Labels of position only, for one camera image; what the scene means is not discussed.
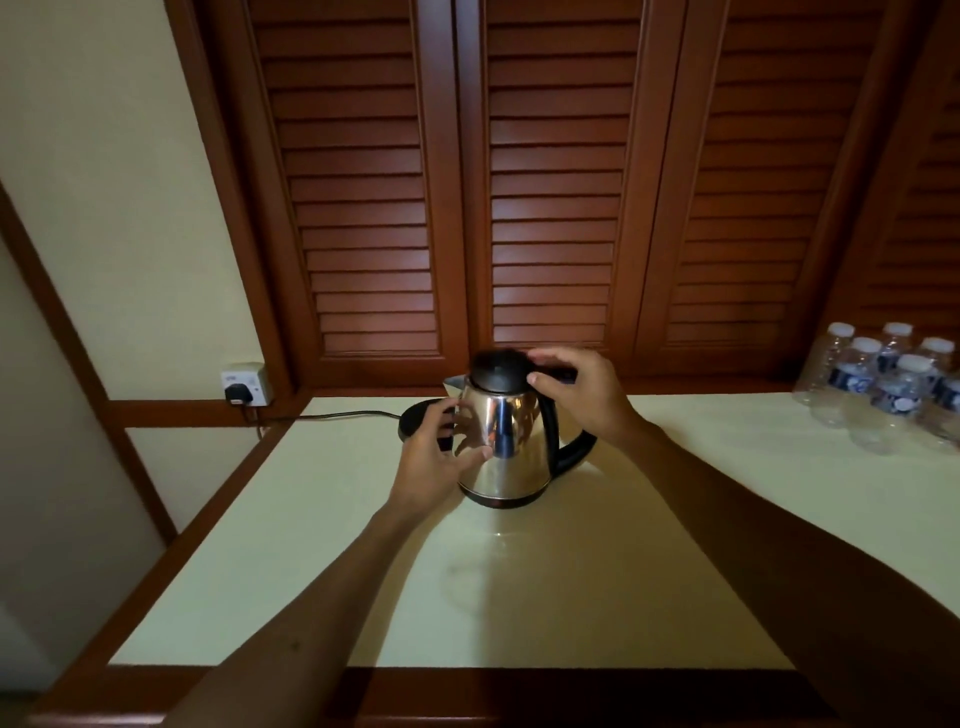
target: clear plastic bottle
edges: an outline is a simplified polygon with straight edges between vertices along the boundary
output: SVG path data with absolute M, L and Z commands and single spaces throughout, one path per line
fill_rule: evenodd
M 911 420 L 920 408 L 932 364 L 927 358 L 906 353 L 892 372 L 880 375 L 867 397 L 844 402 L 851 440 L 878 455 L 898 450 L 913 426 Z
M 917 425 L 960 448 L 960 369 L 940 380 L 933 398 L 921 405 Z
M 840 352 L 850 345 L 853 327 L 835 321 L 827 327 L 827 333 L 820 336 L 806 358 L 804 370 L 793 388 L 793 399 L 800 404 L 810 404 L 810 393 L 827 383 L 827 377 L 833 371 L 833 363 Z
M 826 386 L 810 393 L 810 414 L 821 425 L 842 427 L 844 400 L 863 396 L 876 379 L 877 352 L 880 342 L 857 336 L 837 357 L 827 377 Z
M 913 348 L 913 342 L 910 341 L 910 334 L 912 333 L 912 324 L 891 321 L 883 325 L 883 336 L 880 337 L 882 347 L 880 353 L 876 355 L 876 370 L 878 372 L 883 375 L 894 371 L 897 359 Z
M 953 349 L 954 344 L 949 339 L 927 336 L 921 345 L 911 352 L 933 362 L 933 366 L 926 376 L 924 397 L 930 397 L 934 390 L 938 390 L 944 376 L 952 369 Z

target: black kettle lid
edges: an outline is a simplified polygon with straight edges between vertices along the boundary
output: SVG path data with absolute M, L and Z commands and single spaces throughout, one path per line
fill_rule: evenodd
M 477 389 L 497 395 L 519 394 L 530 389 L 527 375 L 534 363 L 516 349 L 478 352 L 470 362 L 470 381 Z

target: white wall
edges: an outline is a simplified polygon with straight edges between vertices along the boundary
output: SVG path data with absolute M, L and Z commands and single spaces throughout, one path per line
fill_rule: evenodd
M 0 243 L 0 691 L 41 690 L 163 550 Z
M 112 399 L 262 361 L 163 0 L 0 0 L 0 180 Z
M 256 445 L 252 427 L 127 430 L 178 531 Z

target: countertop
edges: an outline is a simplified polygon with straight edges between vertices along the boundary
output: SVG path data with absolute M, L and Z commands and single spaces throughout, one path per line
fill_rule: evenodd
M 415 401 L 325 398 L 306 412 L 399 413 Z M 917 442 L 872 455 L 787 394 L 631 402 L 960 614 L 956 453 Z M 219 663 L 359 533 L 399 451 L 386 418 L 293 425 L 111 663 Z M 524 508 L 452 498 L 396 559 L 351 664 L 791 667 L 644 476 L 602 443 Z

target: person's left arm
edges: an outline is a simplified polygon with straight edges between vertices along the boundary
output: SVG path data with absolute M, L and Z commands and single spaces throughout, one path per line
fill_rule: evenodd
M 356 540 L 273 619 L 241 644 L 163 721 L 166 728 L 294 728 L 315 725 L 347 666 L 380 584 L 411 532 L 455 489 L 459 474 L 490 457 L 453 457 L 458 403 L 431 405 L 403 446 L 393 489 Z

